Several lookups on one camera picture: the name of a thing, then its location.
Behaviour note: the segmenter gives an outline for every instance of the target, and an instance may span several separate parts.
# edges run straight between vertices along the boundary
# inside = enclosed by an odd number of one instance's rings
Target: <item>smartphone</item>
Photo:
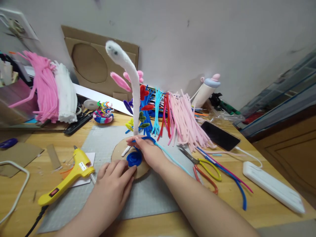
[[[240,143],[240,139],[238,137],[235,137],[208,121],[204,121],[201,128],[212,142],[216,143],[219,147],[226,151],[231,151]]]

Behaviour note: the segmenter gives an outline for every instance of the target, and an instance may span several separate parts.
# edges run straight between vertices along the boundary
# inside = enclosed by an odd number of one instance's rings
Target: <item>hot glue gun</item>
[[[95,182],[95,178],[93,176],[93,173],[95,171],[94,167],[93,166],[87,167],[90,164],[89,158],[83,152],[83,150],[77,148],[76,146],[74,146],[74,148],[75,148],[75,151],[73,152],[73,159],[75,160],[75,164],[73,166],[73,169],[68,174],[68,176],[59,185],[57,185],[57,187],[55,187],[53,190],[51,190],[50,192],[42,195],[39,198],[38,204],[40,206],[46,206],[46,205],[52,204],[79,177],[86,178],[86,177],[88,177],[90,175],[92,181]]]

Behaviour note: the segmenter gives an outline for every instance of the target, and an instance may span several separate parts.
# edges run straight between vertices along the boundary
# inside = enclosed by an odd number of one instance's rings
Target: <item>white bottle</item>
[[[194,98],[192,105],[196,108],[201,108],[205,101],[211,97],[216,88],[218,88],[221,83],[218,81],[220,74],[215,74],[212,78],[206,78],[205,80],[201,78],[203,84],[196,92],[196,97]]]

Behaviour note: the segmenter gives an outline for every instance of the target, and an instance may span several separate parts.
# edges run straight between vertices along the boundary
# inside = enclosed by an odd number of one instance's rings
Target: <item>gray cutting mat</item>
[[[111,155],[117,143],[123,138],[132,136],[131,132],[125,134],[126,130],[125,126],[94,126],[91,129],[82,150],[84,152],[95,152],[94,168],[96,172],[105,162],[111,161]],[[192,162],[176,146],[171,146],[173,142],[170,146],[167,145],[169,141],[167,134],[167,130],[164,129],[163,137],[159,139],[158,143],[194,177]],[[61,229],[82,209],[92,189],[92,182],[68,189],[48,208],[38,233]],[[150,170],[144,178],[134,183],[131,195],[119,218],[130,219],[178,210],[179,207],[166,184],[157,173]]]

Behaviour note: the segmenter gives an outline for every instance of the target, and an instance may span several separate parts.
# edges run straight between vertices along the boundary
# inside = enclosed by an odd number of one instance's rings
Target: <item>electrical outlet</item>
[[[5,8],[0,8],[0,17],[1,17],[1,21],[2,21],[2,22],[0,22],[0,24],[1,23],[8,24],[6,22],[6,19],[11,19],[11,20],[19,23],[25,30],[25,33],[21,34],[22,37],[33,39],[33,40],[39,40],[37,38],[34,30],[32,29],[31,25],[28,23],[28,21],[26,20],[24,14],[22,12],[13,11],[13,10],[5,9]]]

